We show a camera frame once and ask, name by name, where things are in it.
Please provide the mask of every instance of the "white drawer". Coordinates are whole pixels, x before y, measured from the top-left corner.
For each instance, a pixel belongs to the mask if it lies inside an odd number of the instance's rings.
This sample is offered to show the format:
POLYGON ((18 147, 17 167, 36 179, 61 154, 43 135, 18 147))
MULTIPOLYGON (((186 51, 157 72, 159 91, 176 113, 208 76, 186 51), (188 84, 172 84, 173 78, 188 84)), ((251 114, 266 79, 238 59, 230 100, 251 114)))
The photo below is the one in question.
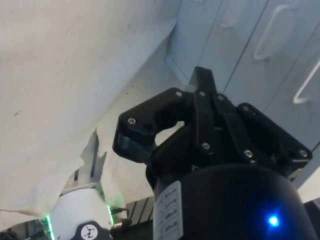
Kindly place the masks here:
POLYGON ((222 1, 199 62, 199 66, 212 70, 218 91, 225 90, 267 2, 222 1))
POLYGON ((189 82, 199 63, 221 1, 183 0, 181 3, 168 55, 185 77, 180 79, 183 82, 189 82))
POLYGON ((226 88, 264 111, 320 20, 319 0, 270 0, 226 88))
POLYGON ((320 26, 265 114, 313 149, 320 141, 320 26))

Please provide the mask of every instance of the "sticker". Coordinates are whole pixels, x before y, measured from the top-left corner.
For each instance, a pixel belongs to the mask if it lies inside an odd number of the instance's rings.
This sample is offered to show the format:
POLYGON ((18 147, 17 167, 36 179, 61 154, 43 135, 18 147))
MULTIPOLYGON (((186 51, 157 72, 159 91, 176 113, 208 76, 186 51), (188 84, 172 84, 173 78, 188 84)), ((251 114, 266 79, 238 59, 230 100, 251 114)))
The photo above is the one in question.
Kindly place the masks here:
POLYGON ((184 234, 181 183, 175 181, 156 199, 153 211, 153 239, 177 240, 184 234))
POLYGON ((81 237, 84 240, 93 240, 98 236, 98 229, 92 224, 85 225, 81 229, 81 237))

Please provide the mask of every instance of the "robot logo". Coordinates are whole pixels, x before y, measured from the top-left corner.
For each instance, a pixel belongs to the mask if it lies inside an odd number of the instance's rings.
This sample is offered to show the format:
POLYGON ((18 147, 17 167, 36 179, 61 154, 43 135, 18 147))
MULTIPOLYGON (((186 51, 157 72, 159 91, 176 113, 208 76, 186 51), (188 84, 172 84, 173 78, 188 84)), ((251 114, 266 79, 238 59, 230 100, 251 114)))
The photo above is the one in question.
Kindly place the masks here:
POLYGON ((92 224, 85 225, 81 229, 81 237, 84 240, 93 240, 98 236, 98 229, 92 224))

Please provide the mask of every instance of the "black cylinder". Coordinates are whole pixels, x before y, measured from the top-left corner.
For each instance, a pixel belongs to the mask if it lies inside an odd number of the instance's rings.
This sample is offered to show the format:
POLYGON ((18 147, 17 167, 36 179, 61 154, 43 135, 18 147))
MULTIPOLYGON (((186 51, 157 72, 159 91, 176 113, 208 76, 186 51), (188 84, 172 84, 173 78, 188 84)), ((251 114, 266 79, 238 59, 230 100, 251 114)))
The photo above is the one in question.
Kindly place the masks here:
MULTIPOLYGON (((274 171, 246 164, 211 166, 182 177, 165 174, 158 178, 154 188, 154 239, 163 234, 155 230, 157 218, 169 213, 159 209, 164 205, 157 204, 162 198, 158 197, 175 181, 180 182, 181 239, 318 239, 293 184, 274 171)), ((179 218, 173 214, 180 212, 171 211, 165 221, 179 218)))

